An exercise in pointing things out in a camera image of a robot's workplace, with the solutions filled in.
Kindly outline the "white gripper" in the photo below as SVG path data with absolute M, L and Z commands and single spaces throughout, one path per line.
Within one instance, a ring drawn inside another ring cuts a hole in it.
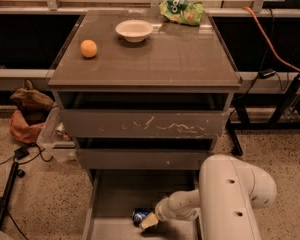
M 169 199 L 164 198 L 160 200 L 155 206 L 155 213 L 149 213 L 139 224 L 141 230 L 146 230 L 150 227 L 156 226 L 160 221 L 168 221 L 171 219 Z

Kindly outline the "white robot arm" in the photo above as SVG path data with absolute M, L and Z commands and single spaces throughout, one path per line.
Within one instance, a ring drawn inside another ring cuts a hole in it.
M 269 173 L 228 155 L 212 155 L 201 165 L 198 188 L 159 201 L 139 224 L 202 221 L 204 240 L 262 240 L 254 215 L 274 203 L 277 186 Z

